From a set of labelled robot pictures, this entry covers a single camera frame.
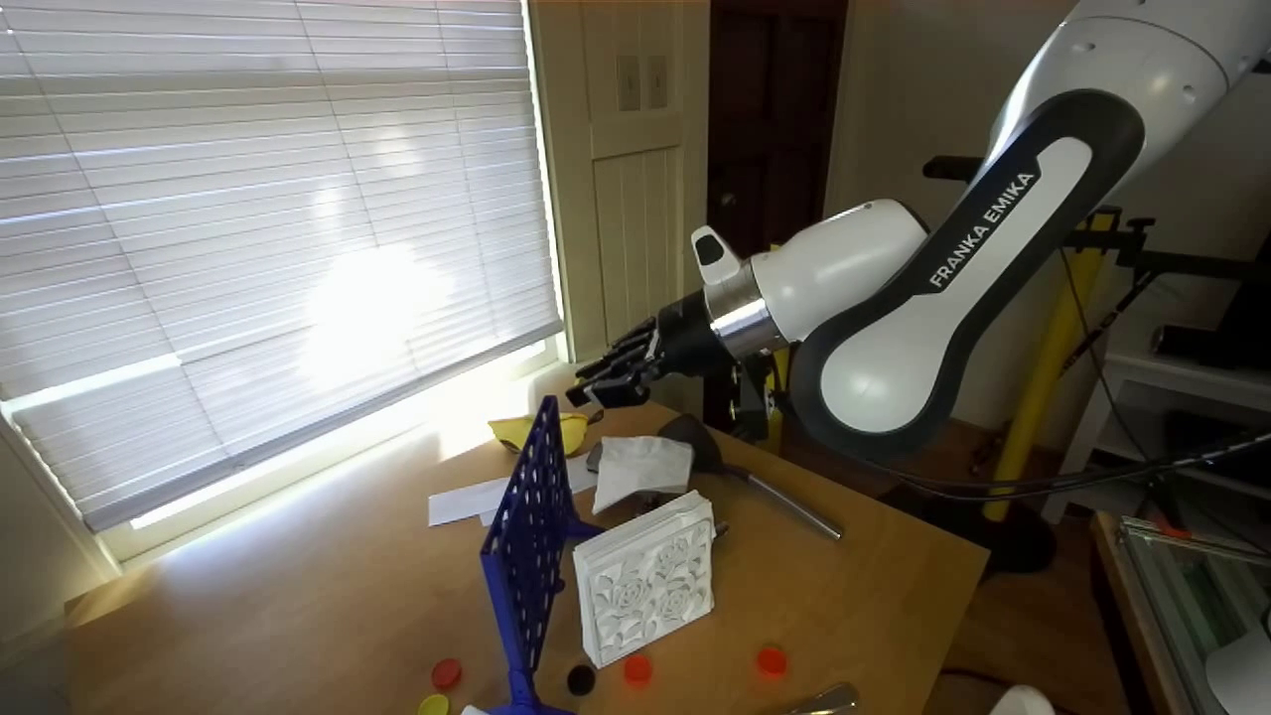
red cap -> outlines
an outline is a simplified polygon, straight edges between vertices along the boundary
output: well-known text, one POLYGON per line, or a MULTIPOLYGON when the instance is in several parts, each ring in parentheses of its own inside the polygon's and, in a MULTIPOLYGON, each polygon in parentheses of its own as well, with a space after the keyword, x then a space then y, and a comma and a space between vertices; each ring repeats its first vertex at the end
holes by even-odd
POLYGON ((760 679, 788 679, 788 673, 791 673, 791 654, 788 654, 784 642, 763 642, 763 646, 755 650, 755 674, 760 674, 760 679))
POLYGON ((465 683, 465 667, 456 663, 456 658, 436 658, 433 663, 433 686, 436 690, 454 690, 454 686, 460 686, 465 683))
POLYGON ((648 686, 650 683, 650 658, 645 650, 632 650, 625 658, 625 679, 627 679, 627 686, 648 686))

black cable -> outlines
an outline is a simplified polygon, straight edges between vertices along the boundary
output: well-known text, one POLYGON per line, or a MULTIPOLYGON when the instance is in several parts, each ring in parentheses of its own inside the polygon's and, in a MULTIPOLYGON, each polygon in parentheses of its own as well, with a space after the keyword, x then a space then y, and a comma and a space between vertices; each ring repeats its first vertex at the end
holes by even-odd
MULTIPOLYGON (((1079 303, 1079 289, 1077 289, 1077 278, 1073 278, 1073 266, 1070 266, 1070 254, 1061 250, 1061 266, 1063 266, 1063 283, 1070 283, 1070 298, 1073 298, 1073 305, 1077 305, 1077 323, 1079 323, 1079 328, 1083 332, 1094 332, 1090 328, 1090 313, 1083 313, 1083 303, 1079 303)), ((1127 438, 1127 445, 1139 453, 1139 459, 1152 459, 1148 457, 1148 449, 1144 449, 1144 440, 1136 438, 1136 429, 1127 425, 1127 418, 1120 413, 1120 407, 1115 407, 1115 392, 1112 392, 1112 384, 1108 384, 1108 372, 1106 372, 1106 356, 1101 356, 1101 348, 1090 348, 1090 362, 1094 362, 1094 369, 1095 369, 1095 381, 1101 381, 1101 389, 1106 389, 1106 401, 1112 407, 1112 422, 1120 425, 1120 434, 1127 438)))
MULTIPOLYGON (((1070 278, 1070 295, 1073 295, 1077 319, 1090 328, 1090 313, 1083 313, 1070 254, 1061 254, 1061 266, 1063 266, 1063 278, 1070 278)), ((1079 474, 1054 474, 1054 475, 1020 475, 1017 486, 946 486, 946 482, 928 482, 928 475, 902 474, 895 466, 869 459, 861 453, 856 453, 850 459, 898 482, 902 489, 912 489, 912 491, 924 491, 924 498, 939 498, 939 502, 984 503, 984 502, 1073 491, 1073 489, 1108 486, 1108 482, 1139 482, 1139 475, 1155 475, 1165 470, 1184 470, 1184 466, 1196 466, 1196 459, 1208 459, 1208 466, 1225 459, 1225 457, 1230 457, 1230 445, 1245 445, 1245 440, 1253 440, 1253 445, 1271 440, 1271 425, 1269 425, 1269 429, 1253 429, 1246 438, 1236 438, 1236 440, 1226 438, 1226 440, 1212 440, 1202 449, 1187 449, 1187 453, 1177 453, 1177 457, 1152 457, 1144 449, 1144 440, 1136 438, 1136 429, 1127 425, 1120 401, 1112 399, 1112 384, 1108 384, 1101 354, 1090 348, 1090 356, 1094 356, 1095 381, 1101 381, 1101 389, 1108 399, 1108 408, 1112 408, 1120 434, 1139 453, 1136 470, 1079 470, 1079 474)))
MULTIPOLYGON (((1079 319, 1083 339, 1090 339, 1090 313, 1083 313, 1083 305, 1079 305, 1079 289, 1077 289, 1070 254, 1061 254, 1061 261, 1063 261, 1063 278, 1070 278, 1070 295, 1073 295, 1077 319, 1079 319)), ((1120 401, 1115 401, 1112 389, 1108 389, 1106 356, 1101 356, 1095 348, 1090 348, 1090 356, 1094 356, 1095 381, 1101 381, 1101 389, 1106 389, 1106 399, 1108 399, 1108 408, 1112 408, 1120 434, 1132 440, 1132 449, 1139 453, 1139 459, 1152 466, 1144 440, 1132 434, 1127 418, 1120 413, 1120 401)), ((1179 459, 1173 459, 1173 466, 1152 470, 1148 475, 1155 475, 1155 482, 1144 486, 1139 518, 1144 518, 1148 503, 1155 502, 1155 489, 1168 489, 1168 482, 1173 482, 1177 470, 1221 466, 1221 459, 1226 459, 1226 457, 1236 457, 1236 453, 1246 453, 1246 449, 1261 449, 1261 445, 1269 445, 1269 440, 1271 440, 1269 429, 1253 429, 1253 438, 1236 438, 1236 440, 1225 440, 1225 445, 1212 445, 1212 449, 1198 449, 1198 453, 1193 453, 1193 457, 1179 457, 1179 459)), ((1187 502, 1187 503, 1198 508, 1221 534, 1226 534, 1226 536, 1253 544, 1255 551, 1271 555, 1271 544, 1263 544, 1261 536, 1236 530, 1230 522, 1216 518, 1216 511, 1212 511, 1208 503, 1198 503, 1198 502, 1187 502)))
POLYGON ((1083 348, 1094 348, 1095 343, 1106 343, 1106 332, 1112 328, 1112 323, 1155 283, 1155 275, 1139 275, 1124 298, 1077 343, 1077 348, 1063 356, 1063 372, 1079 362, 1083 348))

cord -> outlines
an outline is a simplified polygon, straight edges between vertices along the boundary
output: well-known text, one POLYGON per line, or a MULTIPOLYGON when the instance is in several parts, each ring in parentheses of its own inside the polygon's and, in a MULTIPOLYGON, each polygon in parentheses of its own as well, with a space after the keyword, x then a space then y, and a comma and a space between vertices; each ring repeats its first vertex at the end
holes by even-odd
MULTIPOLYGON (((1077 319, 1079 327, 1090 328, 1090 313, 1083 313, 1083 303, 1079 303, 1079 289, 1077 289, 1077 278, 1073 278, 1073 266, 1070 266, 1070 254, 1061 254, 1061 266, 1063 266, 1063 283, 1070 283, 1070 295, 1073 295, 1073 305, 1077 305, 1077 319)), ((1136 470, 1079 470, 1079 474, 1054 474, 1054 475, 1020 475, 1020 486, 946 486, 946 482, 928 482, 928 475, 916 475, 916 474, 902 474, 895 466, 883 466, 883 459, 869 459, 861 453, 850 453, 850 459, 898 482, 902 489, 912 489, 912 491, 924 491, 924 498, 939 498, 939 502, 963 502, 963 503, 984 503, 984 502, 1017 502, 1017 498, 1048 498, 1048 491, 1073 491, 1073 489, 1090 489, 1095 482, 1139 482, 1139 475, 1155 475, 1165 470, 1179 470, 1179 466, 1212 466, 1212 459, 1225 459, 1230 453, 1245 453, 1253 445, 1263 445, 1271 440, 1271 425, 1269 429, 1253 429, 1246 438, 1236 438, 1236 440, 1212 440, 1212 445, 1198 445, 1198 449, 1187 449, 1187 453, 1177 453, 1177 457, 1152 457, 1144 449, 1144 440, 1136 438, 1136 429, 1127 425, 1112 384, 1108 384, 1108 372, 1106 372, 1106 362, 1095 348, 1090 348, 1094 356, 1094 369, 1095 369, 1095 381, 1112 407, 1112 418, 1120 425, 1120 434, 1132 440, 1132 449, 1139 453, 1139 466, 1136 470)))
MULTIPOLYGON (((1070 295, 1073 295, 1073 305, 1077 305, 1079 328, 1083 328, 1083 339, 1090 339, 1090 313, 1083 313, 1083 305, 1079 305, 1079 289, 1077 289, 1077 278, 1073 278, 1070 254, 1061 254, 1061 261, 1063 261, 1063 283, 1070 283, 1070 295)), ((1152 457, 1148 457, 1144 440, 1132 434, 1132 425, 1127 425, 1127 418, 1124 418, 1120 401, 1115 401, 1115 399, 1112 399, 1112 389, 1108 389, 1106 356, 1101 356, 1095 348, 1090 348, 1090 356, 1094 356, 1095 381, 1101 381, 1101 389, 1106 389, 1106 399, 1108 399, 1108 408, 1112 408, 1112 418, 1115 418, 1120 434, 1132 440, 1132 449, 1139 453, 1139 459, 1144 459, 1144 466, 1152 466, 1152 457)), ((1173 475, 1173 470, 1187 470, 1187 466, 1221 466, 1221 459, 1226 459, 1226 457, 1236 457, 1236 453, 1261 449, 1269 438, 1271 438, 1269 429, 1253 429, 1253 438, 1236 438, 1236 440, 1226 440, 1226 445, 1198 449, 1198 453, 1193 453, 1193 457, 1184 457, 1184 459, 1155 466, 1148 475, 1161 475, 1161 486, 1165 486, 1165 482, 1173 475)), ((1148 511, 1152 491, 1155 491, 1155 486, 1144 486, 1139 511, 1148 511)), ((1198 502, 1187 502, 1187 503, 1193 503, 1193 508, 1198 508, 1198 511, 1202 511, 1221 534, 1226 534, 1226 536, 1236 536, 1236 539, 1253 544, 1255 551, 1271 555, 1271 544, 1263 544, 1261 536, 1253 536, 1253 534, 1236 530, 1230 522, 1225 522, 1221 511, 1212 511, 1212 508, 1208 508, 1208 503, 1198 503, 1198 502)))

table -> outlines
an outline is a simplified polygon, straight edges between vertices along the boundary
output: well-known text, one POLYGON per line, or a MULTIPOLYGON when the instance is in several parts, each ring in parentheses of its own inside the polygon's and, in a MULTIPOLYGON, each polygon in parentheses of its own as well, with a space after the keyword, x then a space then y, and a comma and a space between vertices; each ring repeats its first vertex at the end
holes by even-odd
MULTIPOLYGON (((600 434, 654 434, 672 418, 664 407, 613 408, 600 434)), ((846 539, 811 534, 739 482, 694 475, 727 522, 715 539, 715 613, 648 646, 654 674, 645 690, 603 667, 596 690, 576 699, 563 674, 583 650, 576 592, 563 589, 540 699, 572 712, 735 715, 856 683, 867 712, 920 712, 984 551, 773 453, 730 438, 718 445, 730 466, 818 503, 846 539), (788 646, 788 679, 755 674, 763 642, 788 646)), ((477 563, 486 530, 429 530, 425 498, 510 470, 502 445, 442 466, 388 453, 66 602, 77 712, 412 712, 445 654, 465 663, 456 707, 505 704, 477 563)))

door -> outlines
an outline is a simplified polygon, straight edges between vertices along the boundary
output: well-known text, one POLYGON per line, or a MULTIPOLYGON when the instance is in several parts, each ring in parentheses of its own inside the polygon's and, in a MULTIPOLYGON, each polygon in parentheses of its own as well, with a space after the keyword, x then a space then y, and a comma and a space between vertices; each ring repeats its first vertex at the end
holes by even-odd
MULTIPOLYGON (((572 362, 694 289, 707 222, 707 0, 534 0, 572 362)), ((658 401, 701 413, 701 384, 658 401)))
MULTIPOLYGON (((846 0, 710 4, 707 217, 760 254, 824 217, 846 0)), ((730 377, 707 377, 707 422, 730 429, 730 377)))

